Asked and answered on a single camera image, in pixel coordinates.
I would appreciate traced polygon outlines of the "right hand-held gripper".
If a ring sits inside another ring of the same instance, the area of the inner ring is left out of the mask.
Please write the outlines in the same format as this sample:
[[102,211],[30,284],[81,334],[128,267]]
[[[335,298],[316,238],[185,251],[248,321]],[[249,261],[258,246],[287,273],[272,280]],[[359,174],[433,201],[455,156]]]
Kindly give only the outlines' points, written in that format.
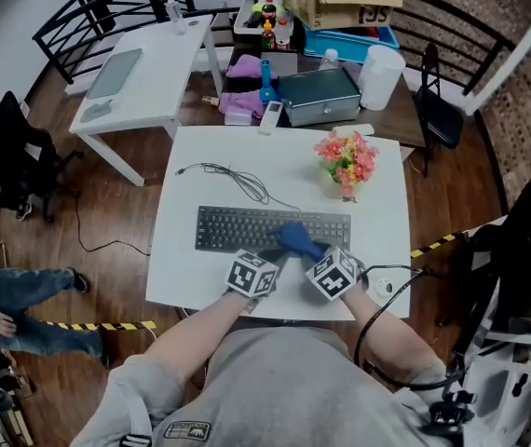
[[364,263],[349,251],[318,241],[303,254],[303,267],[307,280],[330,302],[357,284],[365,271]]

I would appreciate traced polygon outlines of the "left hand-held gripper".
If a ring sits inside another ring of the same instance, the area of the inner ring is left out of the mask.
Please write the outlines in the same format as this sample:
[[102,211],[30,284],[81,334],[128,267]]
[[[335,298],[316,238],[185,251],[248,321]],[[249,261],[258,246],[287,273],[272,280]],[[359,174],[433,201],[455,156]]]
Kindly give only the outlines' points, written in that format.
[[244,314],[251,314],[262,299],[277,289],[282,269],[290,253],[266,249],[253,253],[239,249],[225,278],[226,293],[235,292],[248,300]]

